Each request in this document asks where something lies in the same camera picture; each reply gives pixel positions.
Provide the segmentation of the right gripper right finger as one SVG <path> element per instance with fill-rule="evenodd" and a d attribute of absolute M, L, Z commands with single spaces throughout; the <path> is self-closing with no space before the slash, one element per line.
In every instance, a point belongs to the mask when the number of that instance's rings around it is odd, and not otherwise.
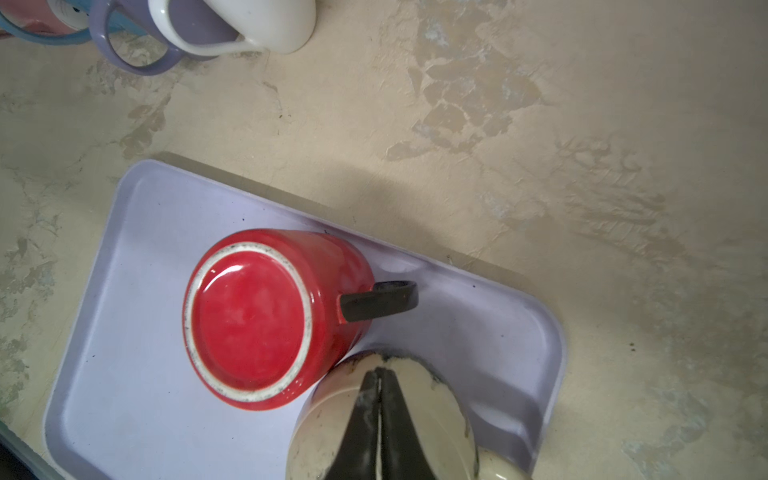
<path fill-rule="evenodd" d="M 381 470 L 389 480 L 435 480 L 393 370 L 379 367 Z"/>

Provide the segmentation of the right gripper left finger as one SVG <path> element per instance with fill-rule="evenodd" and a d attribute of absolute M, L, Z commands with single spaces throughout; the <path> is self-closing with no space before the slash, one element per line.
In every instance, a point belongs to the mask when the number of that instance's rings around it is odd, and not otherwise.
<path fill-rule="evenodd" d="M 363 378 L 339 451 L 325 479 L 375 480 L 381 410 L 379 368 Z"/>

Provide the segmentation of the red mug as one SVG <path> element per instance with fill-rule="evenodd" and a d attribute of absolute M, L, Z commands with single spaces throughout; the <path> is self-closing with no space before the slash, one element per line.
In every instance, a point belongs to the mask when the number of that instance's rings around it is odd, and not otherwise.
<path fill-rule="evenodd" d="M 216 243 L 187 285 L 188 358 L 220 400 L 280 408 L 343 359 L 377 318 L 413 310 L 418 286 L 379 282 L 362 252 L 328 233 L 244 230 Z"/>

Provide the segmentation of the white mug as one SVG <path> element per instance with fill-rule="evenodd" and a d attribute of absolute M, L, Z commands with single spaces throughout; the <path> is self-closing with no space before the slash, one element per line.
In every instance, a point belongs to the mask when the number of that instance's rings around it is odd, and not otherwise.
<path fill-rule="evenodd" d="M 290 54 L 312 36 L 317 19 L 314 1 L 207 1 L 213 12 L 232 27 L 240 38 L 213 44 L 189 43 L 173 25 L 168 1 L 150 1 L 155 25 L 176 47 L 198 56 L 218 56 L 246 51 Z"/>

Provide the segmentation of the blue flowered mug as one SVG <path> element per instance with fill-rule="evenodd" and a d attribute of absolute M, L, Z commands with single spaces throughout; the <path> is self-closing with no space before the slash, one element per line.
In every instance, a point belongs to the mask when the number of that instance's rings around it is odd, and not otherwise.
<path fill-rule="evenodd" d="M 93 39 L 90 18 L 102 1 L 2 1 L 1 35 L 50 45 L 80 45 Z"/>

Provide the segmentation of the pink patterned mug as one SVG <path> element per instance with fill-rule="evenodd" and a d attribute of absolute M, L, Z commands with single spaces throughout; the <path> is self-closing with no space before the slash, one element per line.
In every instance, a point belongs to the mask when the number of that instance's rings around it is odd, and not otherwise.
<path fill-rule="evenodd" d="M 61 22 L 46 1 L 1 0 L 1 30 L 43 36 L 63 36 L 74 30 Z"/>

